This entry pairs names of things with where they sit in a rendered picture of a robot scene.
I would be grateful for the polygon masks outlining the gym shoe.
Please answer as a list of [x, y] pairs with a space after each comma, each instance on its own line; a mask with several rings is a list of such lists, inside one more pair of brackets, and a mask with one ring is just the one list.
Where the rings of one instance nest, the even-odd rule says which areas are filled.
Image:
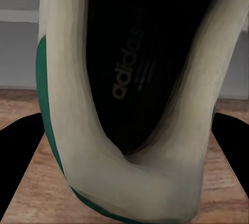
[[196, 217], [248, 11], [249, 0], [39, 1], [39, 107], [83, 203], [126, 224]]

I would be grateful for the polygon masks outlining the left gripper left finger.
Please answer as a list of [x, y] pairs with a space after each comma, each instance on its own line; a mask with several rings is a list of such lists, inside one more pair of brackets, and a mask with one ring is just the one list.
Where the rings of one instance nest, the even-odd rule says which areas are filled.
[[0, 130], [0, 221], [42, 139], [42, 112]]

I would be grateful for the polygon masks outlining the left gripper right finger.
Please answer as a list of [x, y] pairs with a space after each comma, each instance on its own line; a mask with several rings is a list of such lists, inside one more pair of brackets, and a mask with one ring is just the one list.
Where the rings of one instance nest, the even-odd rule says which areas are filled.
[[249, 198], [249, 124], [214, 113], [212, 133]]

